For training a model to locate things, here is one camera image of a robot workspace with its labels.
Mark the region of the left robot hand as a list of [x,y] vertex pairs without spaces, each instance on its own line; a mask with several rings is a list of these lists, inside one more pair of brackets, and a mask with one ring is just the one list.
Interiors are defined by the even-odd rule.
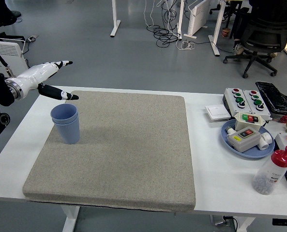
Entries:
[[25,98],[28,92],[34,89],[37,89],[39,94],[56,100],[78,100],[79,97],[75,94],[44,84],[44,81],[55,75],[61,67],[72,63],[66,60],[35,65],[13,78],[8,85],[13,88],[12,93],[17,100]]

